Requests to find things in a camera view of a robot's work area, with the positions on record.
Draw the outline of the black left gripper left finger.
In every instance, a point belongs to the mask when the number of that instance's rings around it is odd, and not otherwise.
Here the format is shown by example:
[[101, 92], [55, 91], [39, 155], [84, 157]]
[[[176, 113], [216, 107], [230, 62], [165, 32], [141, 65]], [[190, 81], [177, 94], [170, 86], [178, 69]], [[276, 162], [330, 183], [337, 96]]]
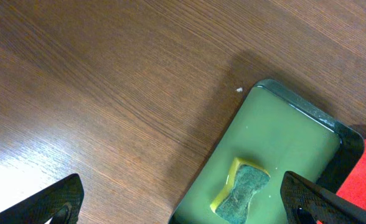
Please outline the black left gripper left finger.
[[80, 176], [71, 174], [0, 212], [0, 224], [76, 224], [83, 199]]

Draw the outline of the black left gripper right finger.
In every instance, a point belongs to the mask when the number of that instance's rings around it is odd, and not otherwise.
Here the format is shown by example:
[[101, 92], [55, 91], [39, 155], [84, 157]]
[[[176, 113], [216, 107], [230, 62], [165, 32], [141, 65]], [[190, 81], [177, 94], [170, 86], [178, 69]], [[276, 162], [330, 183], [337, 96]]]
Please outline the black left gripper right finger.
[[366, 224], [366, 210], [293, 171], [284, 173], [280, 195], [289, 223]]

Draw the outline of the green and yellow sponge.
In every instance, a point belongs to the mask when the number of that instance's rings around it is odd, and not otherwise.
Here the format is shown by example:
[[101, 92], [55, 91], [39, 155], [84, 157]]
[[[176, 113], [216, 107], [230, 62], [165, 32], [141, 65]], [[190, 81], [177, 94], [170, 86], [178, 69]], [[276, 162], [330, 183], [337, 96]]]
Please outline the green and yellow sponge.
[[234, 158], [225, 185], [210, 204], [211, 211], [228, 223], [246, 223], [253, 196], [262, 191], [270, 179], [264, 168]]

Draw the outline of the green tray with black rim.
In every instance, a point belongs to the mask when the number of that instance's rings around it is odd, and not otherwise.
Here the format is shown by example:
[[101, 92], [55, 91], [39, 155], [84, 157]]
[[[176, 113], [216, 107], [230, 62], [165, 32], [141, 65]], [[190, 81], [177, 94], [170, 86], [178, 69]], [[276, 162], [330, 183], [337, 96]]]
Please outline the green tray with black rim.
[[170, 217], [171, 223], [222, 223], [210, 204], [234, 160], [270, 175], [249, 204], [248, 223], [286, 223], [280, 187], [286, 171], [336, 192], [364, 152], [364, 139], [275, 80], [250, 90], [225, 134]]

